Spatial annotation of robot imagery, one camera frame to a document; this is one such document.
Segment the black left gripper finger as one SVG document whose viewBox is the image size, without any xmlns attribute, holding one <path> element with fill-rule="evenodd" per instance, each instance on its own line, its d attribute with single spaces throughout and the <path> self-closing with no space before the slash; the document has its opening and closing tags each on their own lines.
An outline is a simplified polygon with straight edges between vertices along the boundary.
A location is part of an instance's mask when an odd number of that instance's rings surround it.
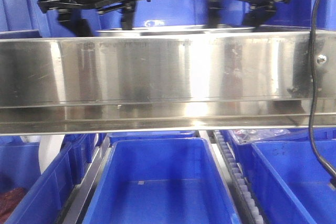
<svg viewBox="0 0 336 224">
<path fill-rule="evenodd" d="M 126 1 L 109 7 L 97 9 L 99 15 L 104 15 L 112 11 L 121 11 L 120 25 L 122 30 L 132 30 L 134 24 L 134 16 L 136 9 L 136 1 Z"/>
<path fill-rule="evenodd" d="M 58 22 L 77 37 L 92 37 L 92 30 L 80 9 L 59 9 Z"/>
</svg>

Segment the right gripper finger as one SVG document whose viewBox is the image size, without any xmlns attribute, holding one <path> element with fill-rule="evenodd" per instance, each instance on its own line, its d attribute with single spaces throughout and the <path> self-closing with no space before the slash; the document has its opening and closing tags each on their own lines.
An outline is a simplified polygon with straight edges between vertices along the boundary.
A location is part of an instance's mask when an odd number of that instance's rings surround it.
<svg viewBox="0 0 336 224">
<path fill-rule="evenodd" d="M 222 3 L 220 0 L 208 0 L 208 26 L 217 28 L 221 23 Z"/>
<path fill-rule="evenodd" d="M 249 12 L 247 12 L 243 17 L 242 25 L 259 27 L 275 16 L 276 11 L 277 8 L 274 2 L 261 5 L 251 4 L 249 6 Z"/>
</svg>

